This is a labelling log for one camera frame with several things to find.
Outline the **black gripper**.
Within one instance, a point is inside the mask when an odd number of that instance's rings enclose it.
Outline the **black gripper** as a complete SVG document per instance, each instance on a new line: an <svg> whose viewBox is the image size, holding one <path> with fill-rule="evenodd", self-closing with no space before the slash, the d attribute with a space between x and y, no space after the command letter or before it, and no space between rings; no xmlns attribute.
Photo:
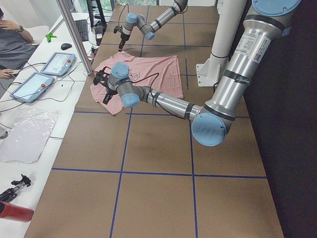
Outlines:
<svg viewBox="0 0 317 238"><path fill-rule="evenodd" d="M113 30L114 34L116 34L117 32L120 32L120 38L121 38L121 41L119 43L119 46L118 46L118 51L121 52L123 50L123 47L126 43L126 41L129 40L129 30L127 30L124 26L115 26L114 27L114 30Z"/></svg>
<svg viewBox="0 0 317 238"><path fill-rule="evenodd" d="M108 104L112 96L116 95L116 91L112 90L107 84L109 76L109 73L106 73L104 70L100 70L93 80L94 85L101 84L106 88L106 95L103 99L104 104Z"/></svg>

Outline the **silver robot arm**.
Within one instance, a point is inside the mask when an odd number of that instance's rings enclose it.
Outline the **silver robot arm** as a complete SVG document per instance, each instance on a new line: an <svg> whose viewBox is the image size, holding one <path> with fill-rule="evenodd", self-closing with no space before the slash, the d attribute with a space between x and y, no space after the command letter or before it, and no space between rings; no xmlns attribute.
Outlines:
<svg viewBox="0 0 317 238"><path fill-rule="evenodd" d="M155 33L168 21L178 14L183 14L188 6L187 0L175 0L173 6L168 8L164 13L157 17L153 22L147 23L143 15L136 15L134 13L128 13L125 23L120 26L115 26L113 32L120 32L121 41L118 46L118 51L121 52L125 43L129 40L130 35L134 27L137 27L144 35L146 40L151 40Z"/></svg>
<svg viewBox="0 0 317 238"><path fill-rule="evenodd" d="M198 66L203 85L215 86L212 98L202 106L183 100L176 56L135 58L124 51L95 69L93 98L113 115L146 102L189 120L200 144L219 145L272 40L289 33L299 4L298 0L254 0L242 16L245 1L224 3L211 55Z"/></svg>

